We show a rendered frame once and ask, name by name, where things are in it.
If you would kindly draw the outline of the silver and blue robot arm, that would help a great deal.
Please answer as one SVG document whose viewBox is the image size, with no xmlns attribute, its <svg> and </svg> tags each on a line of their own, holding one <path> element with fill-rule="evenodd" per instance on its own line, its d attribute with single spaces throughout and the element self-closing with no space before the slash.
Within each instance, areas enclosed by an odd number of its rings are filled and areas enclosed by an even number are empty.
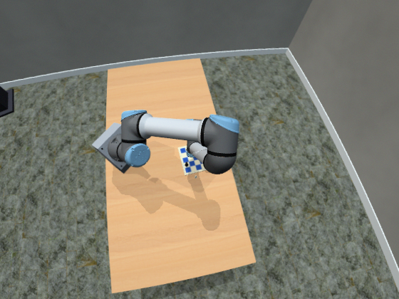
<svg viewBox="0 0 399 299">
<path fill-rule="evenodd" d="M 203 120 L 161 118 L 147 110 L 129 110 L 121 115 L 121 134 L 109 141 L 108 154 L 115 161 L 141 167 L 150 158 L 151 136 L 187 140 L 188 157 L 196 157 L 212 174 L 223 174 L 237 158 L 239 122 L 216 115 Z"/>
</svg>

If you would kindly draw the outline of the blue and white chessboard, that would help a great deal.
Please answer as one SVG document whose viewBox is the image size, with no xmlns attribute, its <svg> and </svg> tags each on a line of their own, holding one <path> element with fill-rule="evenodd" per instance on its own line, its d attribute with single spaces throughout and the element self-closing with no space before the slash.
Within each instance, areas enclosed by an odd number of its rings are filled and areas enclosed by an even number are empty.
<svg viewBox="0 0 399 299">
<path fill-rule="evenodd" d="M 182 162 L 182 167 L 184 170 L 185 175 L 194 174 L 197 172 L 205 171 L 206 169 L 196 157 L 188 157 L 187 156 L 187 146 L 178 147 L 178 151 L 180 154 L 180 159 Z M 188 167 L 185 166 L 185 162 L 188 163 Z"/>
</svg>

